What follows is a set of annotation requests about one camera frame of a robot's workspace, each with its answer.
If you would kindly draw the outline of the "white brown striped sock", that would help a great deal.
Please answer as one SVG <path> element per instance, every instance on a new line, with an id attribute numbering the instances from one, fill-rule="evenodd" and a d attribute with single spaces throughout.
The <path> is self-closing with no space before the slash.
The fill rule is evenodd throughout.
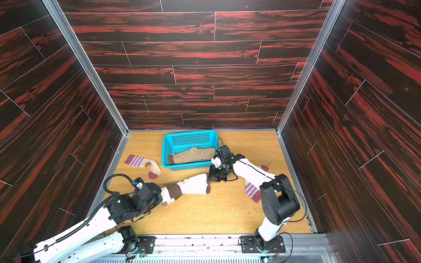
<path id="1" fill-rule="evenodd" d="M 167 206 L 182 195 L 207 195 L 209 193 L 210 186 L 207 181 L 207 174 L 195 175 L 161 188 L 162 205 Z"/>

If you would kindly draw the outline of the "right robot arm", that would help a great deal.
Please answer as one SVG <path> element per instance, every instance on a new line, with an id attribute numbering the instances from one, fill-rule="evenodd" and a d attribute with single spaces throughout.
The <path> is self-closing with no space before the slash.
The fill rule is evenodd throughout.
<path id="1" fill-rule="evenodd" d="M 275 243 L 280 228 L 300 209 L 299 200 L 286 175 L 274 175 L 252 164 L 241 154 L 234 155 L 224 145 L 211 160 L 208 181 L 227 182 L 228 175 L 242 177 L 260 192 L 265 219 L 255 232 L 255 245 L 267 251 Z"/>

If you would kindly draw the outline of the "tan ribbed sock front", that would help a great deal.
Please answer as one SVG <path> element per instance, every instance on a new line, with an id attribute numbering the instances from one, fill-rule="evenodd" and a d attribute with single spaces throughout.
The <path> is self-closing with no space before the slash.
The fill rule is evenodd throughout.
<path id="1" fill-rule="evenodd" d="M 194 162 L 210 161 L 216 154 L 215 148 L 199 149 L 192 147 L 181 153 L 171 153 L 169 155 L 169 163 L 171 165 L 187 164 Z"/>

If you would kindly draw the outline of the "purple striped sock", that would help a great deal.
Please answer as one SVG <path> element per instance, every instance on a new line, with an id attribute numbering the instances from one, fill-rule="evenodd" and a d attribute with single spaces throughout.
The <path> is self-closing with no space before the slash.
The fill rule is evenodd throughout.
<path id="1" fill-rule="evenodd" d="M 140 168 L 150 168 L 148 172 L 148 177 L 151 180 L 155 180 L 161 174 L 161 168 L 155 160 L 147 159 L 145 157 L 140 157 L 137 155 L 129 155 L 125 160 L 125 164 L 128 164 L 133 167 Z"/>
<path id="2" fill-rule="evenodd" d="M 261 201 L 260 186 L 263 183 L 270 181 L 268 177 L 258 173 L 257 170 L 259 170 L 261 173 L 267 174 L 269 167 L 260 165 L 253 169 L 252 167 L 248 166 L 245 167 L 241 172 L 241 176 L 244 178 L 245 193 L 255 203 L 259 203 Z"/>

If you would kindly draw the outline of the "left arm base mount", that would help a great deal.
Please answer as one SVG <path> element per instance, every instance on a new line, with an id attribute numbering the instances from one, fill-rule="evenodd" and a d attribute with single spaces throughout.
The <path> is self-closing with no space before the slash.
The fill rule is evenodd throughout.
<path id="1" fill-rule="evenodd" d="M 124 226 L 118 230 L 123 237 L 123 248 L 119 254 L 133 254 L 144 256 L 152 254 L 155 247 L 155 236 L 139 236 L 131 226 Z"/>

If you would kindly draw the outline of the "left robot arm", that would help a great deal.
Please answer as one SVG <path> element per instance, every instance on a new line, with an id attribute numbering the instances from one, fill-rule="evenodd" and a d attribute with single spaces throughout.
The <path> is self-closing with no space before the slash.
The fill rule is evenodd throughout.
<path id="1" fill-rule="evenodd" d="M 37 243 L 23 253 L 23 263 L 85 263 L 120 251 L 133 252 L 138 238 L 131 227 L 94 241 L 97 235 L 121 223 L 143 218 L 162 202 L 161 188 L 154 183 L 133 183 L 134 192 L 112 192 L 92 214 L 69 229 Z"/>

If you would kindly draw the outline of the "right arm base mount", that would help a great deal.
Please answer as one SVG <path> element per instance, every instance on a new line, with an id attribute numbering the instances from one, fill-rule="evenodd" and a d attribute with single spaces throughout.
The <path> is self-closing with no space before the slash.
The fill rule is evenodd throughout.
<path id="1" fill-rule="evenodd" d="M 277 235 L 270 241 L 264 241 L 259 235 L 240 236 L 239 245 L 242 253 L 285 253 L 284 240 Z"/>

